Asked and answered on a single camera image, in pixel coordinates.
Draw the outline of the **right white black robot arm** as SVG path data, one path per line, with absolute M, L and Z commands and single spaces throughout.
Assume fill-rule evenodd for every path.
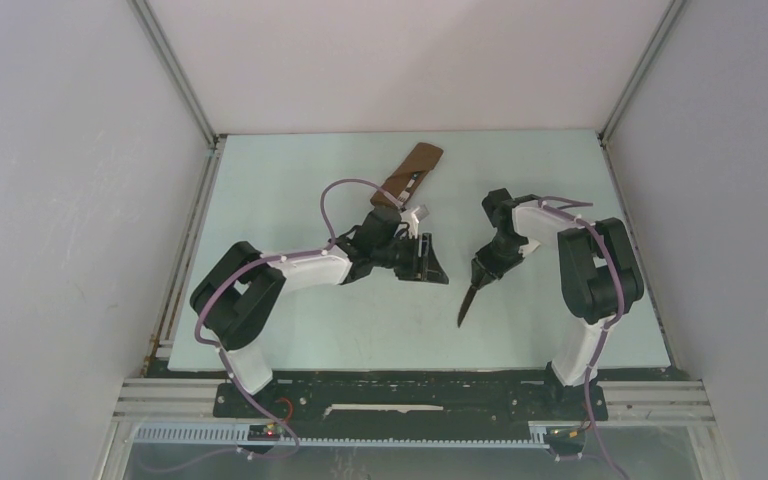
M 558 254 L 565 305 L 577 318 L 561 351 L 548 365 L 554 383 L 541 392 L 545 411 L 566 418 L 582 403 L 579 386 L 596 377 L 612 327 L 641 300 L 645 285 L 625 224 L 589 220 L 585 202 L 557 196 L 512 196 L 505 188 L 481 202 L 495 234 L 471 260 L 471 281 L 457 320 L 464 321 L 479 290 L 502 279 L 540 247 Z

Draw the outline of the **brown wooden knife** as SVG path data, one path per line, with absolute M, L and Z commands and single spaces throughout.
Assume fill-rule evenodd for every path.
M 468 289 L 467 289 L 467 291 L 466 291 L 466 293 L 464 295 L 464 298 L 462 300 L 462 303 L 460 305 L 460 308 L 459 308 L 459 311 L 458 311 L 458 315 L 457 315 L 456 325 L 457 325 L 458 328 L 462 327 L 463 322 L 464 322 L 464 320 L 465 320 L 465 318 L 466 318 L 466 316 L 467 316 L 467 314 L 469 312 L 469 309 L 470 309 L 470 307 L 471 307 L 471 305 L 472 305 L 472 303 L 474 301 L 474 298 L 475 298 L 475 296 L 476 296 L 476 294 L 478 293 L 479 290 L 480 290 L 480 287 L 475 282 L 472 282 L 470 284 L 470 286 L 468 287 Z

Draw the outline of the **brown cloth napkin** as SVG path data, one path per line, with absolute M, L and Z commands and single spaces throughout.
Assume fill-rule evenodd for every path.
M 422 171 L 423 176 L 414 187 L 414 192 L 419 188 L 428 174 L 435 169 L 443 157 L 444 150 L 430 143 L 419 142 L 411 152 L 405 157 L 396 170 L 381 185 L 382 189 L 396 199 L 396 203 L 389 200 L 383 193 L 376 191 L 370 198 L 370 204 L 373 207 L 383 206 L 399 209 L 402 205 L 397 196 L 407 184 L 412 173 Z

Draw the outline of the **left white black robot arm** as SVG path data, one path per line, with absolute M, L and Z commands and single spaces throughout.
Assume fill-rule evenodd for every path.
M 448 284 L 431 234 L 419 230 L 427 214 L 425 206 L 375 207 L 321 250 L 266 256 L 247 241 L 229 248 L 191 294 L 190 305 L 198 315 L 197 342 L 217 350 L 240 387 L 243 409 L 259 417 L 275 406 L 273 370 L 258 337 L 281 295 L 349 284 L 376 268 L 400 281 Z

